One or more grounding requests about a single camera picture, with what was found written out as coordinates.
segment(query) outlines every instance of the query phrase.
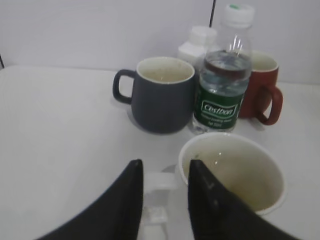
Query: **mug rim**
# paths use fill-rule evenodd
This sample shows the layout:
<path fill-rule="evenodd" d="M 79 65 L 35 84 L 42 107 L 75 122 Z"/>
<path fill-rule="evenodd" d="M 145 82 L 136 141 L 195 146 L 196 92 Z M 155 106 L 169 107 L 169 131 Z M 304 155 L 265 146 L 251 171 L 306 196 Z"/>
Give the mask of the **mug rim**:
<path fill-rule="evenodd" d="M 180 150 L 179 157 L 178 157 L 178 164 L 177 164 L 177 166 L 179 168 L 179 174 L 180 174 L 180 177 L 183 180 L 183 183 L 186 186 L 188 186 L 188 179 L 184 174 L 183 164 L 182 164 L 183 163 L 183 156 L 184 156 L 186 150 L 192 144 L 194 144 L 195 142 L 198 142 L 199 140 L 202 140 L 202 139 L 208 139 L 208 138 L 210 138 L 212 136 L 218 136 L 218 137 L 228 136 L 228 137 L 231 137 L 231 138 L 234 138 L 234 139 L 238 139 L 240 141 L 244 141 L 244 142 L 246 142 L 248 144 L 253 145 L 254 147 L 259 149 L 261 152 L 263 152 L 264 154 L 266 154 L 269 157 L 269 160 L 272 161 L 273 164 L 276 166 L 276 168 L 279 170 L 279 173 L 280 173 L 280 176 L 281 176 L 281 179 L 282 179 L 282 182 L 283 182 L 283 190 L 282 190 L 282 193 L 281 193 L 280 197 L 277 199 L 277 201 L 273 205 L 271 205 L 270 207 L 268 207 L 266 209 L 255 211 L 255 213 L 258 214 L 258 215 L 266 215 L 266 214 L 269 214 L 270 212 L 272 212 L 273 210 L 279 208 L 282 205 L 282 203 L 284 202 L 284 200 L 285 200 L 285 198 L 287 196 L 287 181 L 286 181 L 284 172 L 280 168 L 279 164 L 275 161 L 275 159 L 271 156 L 271 154 L 264 147 L 262 147 L 261 145 L 257 144 L 256 142 L 254 142 L 254 141 L 252 141 L 252 140 L 250 140 L 250 139 L 248 139 L 246 137 L 243 137 L 243 136 L 240 136 L 240 135 L 237 135 L 237 134 L 234 134 L 234 133 L 209 132 L 209 133 L 204 133 L 204 134 L 195 136 L 195 137 L 191 138 L 189 141 L 187 141 L 183 145 L 181 150 Z"/>
<path fill-rule="evenodd" d="M 261 55 L 264 58 L 267 58 L 268 61 L 274 62 L 275 63 L 275 67 L 267 69 L 267 70 L 256 70 L 256 69 L 254 69 L 253 56 L 255 54 Z M 266 53 L 264 51 L 253 50 L 252 54 L 251 54 L 251 61 L 252 61 L 252 72 L 253 73 L 270 73 L 270 72 L 276 71 L 279 68 L 278 61 L 275 60 L 271 55 L 269 55 L 268 53 Z"/>
<path fill-rule="evenodd" d="M 141 72 L 139 71 L 139 67 L 141 66 L 141 64 L 143 64 L 143 63 L 145 63 L 145 62 L 147 62 L 147 61 L 150 61 L 150 60 L 174 60 L 174 61 L 180 62 L 180 63 L 186 65 L 187 67 L 189 67 L 189 68 L 191 69 L 191 75 L 188 76 L 188 77 L 185 78 L 185 79 L 177 80 L 177 81 L 171 81 L 171 82 L 157 81 L 157 80 L 154 80 L 154 79 L 152 79 L 152 78 L 145 77 L 145 76 L 144 76 L 143 74 L 141 74 Z M 188 63 L 188 62 L 186 62 L 186 61 L 184 61 L 184 60 L 181 60 L 181 59 L 179 59 L 179 58 L 170 57 L 170 56 L 154 56 L 154 57 L 145 58 L 145 59 L 141 60 L 141 61 L 138 63 L 138 65 L 136 66 L 136 72 L 137 72 L 137 74 L 138 74 L 141 78 L 143 78 L 143 79 L 145 79 L 145 80 L 147 80 L 147 81 L 149 81 L 149 82 L 152 82 L 152 83 L 155 83 L 155 84 L 161 84 L 161 85 L 173 85 L 173 84 L 181 84 L 181 83 L 184 83 L 184 82 L 190 80 L 191 78 L 193 78 L 194 75 L 195 75 L 195 73 L 196 73 L 194 66 L 192 66 L 190 63 Z"/>

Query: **white bottle cap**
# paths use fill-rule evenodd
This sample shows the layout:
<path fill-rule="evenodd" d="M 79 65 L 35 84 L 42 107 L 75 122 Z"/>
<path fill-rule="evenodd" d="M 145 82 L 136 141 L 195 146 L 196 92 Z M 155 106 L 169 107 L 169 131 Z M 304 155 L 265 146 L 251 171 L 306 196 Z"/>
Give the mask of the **white bottle cap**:
<path fill-rule="evenodd" d="M 194 26 L 189 35 L 189 42 L 198 46 L 209 46 L 213 44 L 217 31 L 208 26 Z"/>
<path fill-rule="evenodd" d="M 255 9 L 245 4 L 228 4 L 224 10 L 223 23 L 234 28 L 248 28 L 252 25 Z"/>

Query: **bottle label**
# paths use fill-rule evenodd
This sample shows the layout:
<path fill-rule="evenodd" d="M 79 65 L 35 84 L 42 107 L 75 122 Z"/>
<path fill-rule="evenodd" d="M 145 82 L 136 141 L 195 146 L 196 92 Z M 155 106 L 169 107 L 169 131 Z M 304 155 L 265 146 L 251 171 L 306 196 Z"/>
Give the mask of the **bottle label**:
<path fill-rule="evenodd" d="M 194 117 L 212 129 L 230 129 L 237 121 L 244 94 L 221 96 L 198 86 Z"/>

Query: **plastic water bottle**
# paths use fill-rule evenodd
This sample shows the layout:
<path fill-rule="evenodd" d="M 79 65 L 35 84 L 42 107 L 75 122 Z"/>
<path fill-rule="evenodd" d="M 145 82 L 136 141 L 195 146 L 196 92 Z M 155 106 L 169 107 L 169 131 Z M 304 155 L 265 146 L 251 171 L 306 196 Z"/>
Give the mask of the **plastic water bottle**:
<path fill-rule="evenodd" d="M 225 8 L 215 44 L 200 70 L 192 120 L 197 134 L 230 132 L 235 127 L 252 70 L 248 30 L 254 14 L 249 5 Z"/>

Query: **water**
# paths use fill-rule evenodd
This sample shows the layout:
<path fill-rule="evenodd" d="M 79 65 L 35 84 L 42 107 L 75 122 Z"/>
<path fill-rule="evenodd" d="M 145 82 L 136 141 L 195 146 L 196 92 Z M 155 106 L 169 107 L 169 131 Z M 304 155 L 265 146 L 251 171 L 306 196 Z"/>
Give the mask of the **water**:
<path fill-rule="evenodd" d="M 251 68 L 244 55 L 224 50 L 207 54 L 199 73 L 192 120 L 195 133 L 234 129 Z"/>

